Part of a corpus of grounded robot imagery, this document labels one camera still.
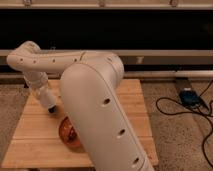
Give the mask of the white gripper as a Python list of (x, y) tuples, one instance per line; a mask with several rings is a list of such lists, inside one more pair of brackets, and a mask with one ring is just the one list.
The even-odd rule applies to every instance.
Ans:
[(45, 72), (26, 71), (23, 73), (26, 84), (35, 97), (42, 97), (48, 91), (48, 76)]

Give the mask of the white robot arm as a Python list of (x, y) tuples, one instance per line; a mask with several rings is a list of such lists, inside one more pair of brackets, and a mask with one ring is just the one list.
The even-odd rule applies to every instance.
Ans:
[(49, 73), (59, 73), (64, 110), (96, 171), (154, 171), (116, 95), (124, 75), (120, 57), (109, 51), (46, 53), (26, 41), (7, 56), (23, 73), (39, 101), (50, 108), (53, 94), (45, 86)]

